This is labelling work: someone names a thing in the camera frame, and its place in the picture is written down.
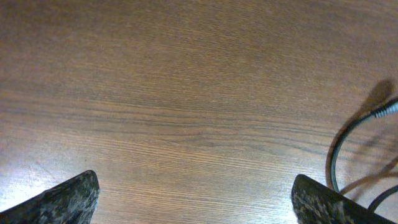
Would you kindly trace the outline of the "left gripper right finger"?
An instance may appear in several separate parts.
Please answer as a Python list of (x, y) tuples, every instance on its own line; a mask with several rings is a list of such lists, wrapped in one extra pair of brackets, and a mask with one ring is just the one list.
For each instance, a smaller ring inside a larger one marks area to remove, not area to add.
[(394, 224), (303, 174), (294, 180), (291, 201), (302, 224)]

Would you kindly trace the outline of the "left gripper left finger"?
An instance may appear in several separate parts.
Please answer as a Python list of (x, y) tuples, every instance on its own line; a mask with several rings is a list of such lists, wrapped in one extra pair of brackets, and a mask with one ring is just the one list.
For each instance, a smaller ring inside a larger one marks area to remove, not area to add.
[(96, 173), (86, 170), (1, 212), (1, 223), (90, 223), (99, 195)]

